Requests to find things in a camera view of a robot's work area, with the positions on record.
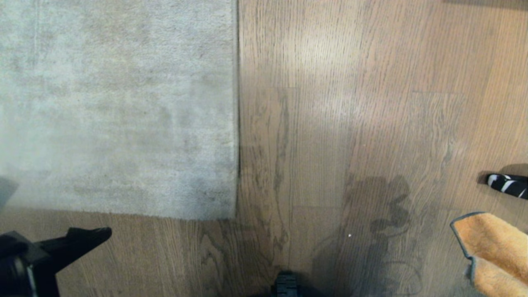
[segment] microfiber towel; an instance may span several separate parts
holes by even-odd
[[[466,258],[472,285],[488,297],[528,296],[528,236],[486,212],[451,223]]]

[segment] carpet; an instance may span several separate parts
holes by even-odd
[[[0,6],[9,206],[234,216],[235,0]]]

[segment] black object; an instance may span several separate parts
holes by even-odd
[[[271,297],[303,297],[300,286],[297,285],[295,274],[281,272],[271,286]]]
[[[37,243],[15,231],[0,235],[0,296],[59,297],[55,274],[111,235],[110,228],[70,228]]]
[[[487,179],[492,189],[528,200],[528,177],[493,173],[488,175]]]

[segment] wooden floor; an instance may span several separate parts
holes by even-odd
[[[525,0],[240,0],[238,215],[189,222],[7,209],[32,240],[110,226],[63,296],[247,296],[281,270],[327,296],[478,296],[449,223],[528,231]]]

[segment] black and white striped object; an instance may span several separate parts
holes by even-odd
[[[528,178],[519,175],[490,174],[488,185],[497,191],[528,199]]]

